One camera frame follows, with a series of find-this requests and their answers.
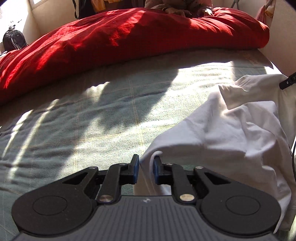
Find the ribbed gray surface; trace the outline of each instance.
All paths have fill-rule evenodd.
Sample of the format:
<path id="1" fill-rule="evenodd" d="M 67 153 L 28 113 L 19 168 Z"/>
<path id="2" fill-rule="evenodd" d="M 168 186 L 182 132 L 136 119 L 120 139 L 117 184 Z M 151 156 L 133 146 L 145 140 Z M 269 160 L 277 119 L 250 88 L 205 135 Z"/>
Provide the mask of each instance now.
<path id="1" fill-rule="evenodd" d="M 193 206 L 179 205 L 171 196 L 123 196 L 98 208 L 81 229 L 55 238 L 19 235 L 15 241 L 238 241 L 209 227 Z M 273 241 L 273 235 L 250 240 Z"/>

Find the hand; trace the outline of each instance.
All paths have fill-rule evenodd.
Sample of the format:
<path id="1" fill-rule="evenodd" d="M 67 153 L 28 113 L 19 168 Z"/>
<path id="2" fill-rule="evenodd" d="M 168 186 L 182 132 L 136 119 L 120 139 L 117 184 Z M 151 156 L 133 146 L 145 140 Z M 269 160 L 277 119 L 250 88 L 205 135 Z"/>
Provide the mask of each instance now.
<path id="1" fill-rule="evenodd" d="M 214 13 L 211 9 L 206 8 L 206 9 L 199 9 L 197 11 L 197 15 L 199 17 L 204 17 L 204 16 L 214 16 Z"/>
<path id="2" fill-rule="evenodd" d="M 192 14 L 188 10 L 180 10 L 180 9 L 176 9 L 173 7 L 167 8 L 165 10 L 165 12 L 166 13 L 173 13 L 173 14 L 180 15 L 183 17 L 188 17 L 188 18 L 192 16 Z"/>

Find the red bedding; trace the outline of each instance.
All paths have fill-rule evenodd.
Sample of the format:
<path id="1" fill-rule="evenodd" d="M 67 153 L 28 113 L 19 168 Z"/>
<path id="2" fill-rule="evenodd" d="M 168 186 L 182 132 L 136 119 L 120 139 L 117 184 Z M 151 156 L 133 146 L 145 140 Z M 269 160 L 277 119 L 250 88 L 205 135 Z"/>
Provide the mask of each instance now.
<path id="1" fill-rule="evenodd" d="M 189 48 L 264 47 L 269 29 L 248 14 L 216 8 L 189 19 L 154 9 L 125 9 L 66 24 L 0 60 L 0 104 L 94 67 Z"/>

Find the white logo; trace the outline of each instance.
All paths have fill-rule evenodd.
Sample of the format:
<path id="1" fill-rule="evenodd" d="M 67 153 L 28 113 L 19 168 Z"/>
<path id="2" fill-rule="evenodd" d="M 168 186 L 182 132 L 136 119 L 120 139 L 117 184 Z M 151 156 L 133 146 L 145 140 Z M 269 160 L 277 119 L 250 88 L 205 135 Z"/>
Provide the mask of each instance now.
<path id="1" fill-rule="evenodd" d="M 149 202 L 151 202 L 151 199 L 146 198 L 146 199 L 143 200 L 143 202 L 145 202 L 145 203 L 149 203 Z"/>

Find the mattress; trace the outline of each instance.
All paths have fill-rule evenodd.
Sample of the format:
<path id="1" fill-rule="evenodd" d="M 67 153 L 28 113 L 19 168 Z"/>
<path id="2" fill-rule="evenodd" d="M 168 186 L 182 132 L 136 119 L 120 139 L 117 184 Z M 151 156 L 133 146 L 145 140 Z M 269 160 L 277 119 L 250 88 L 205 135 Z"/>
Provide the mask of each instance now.
<path id="1" fill-rule="evenodd" d="M 129 162 L 214 85 L 278 73 L 258 50 L 181 51 L 70 76 L 1 106 L 0 240 L 18 234 L 10 210 L 20 195 L 89 166 Z"/>

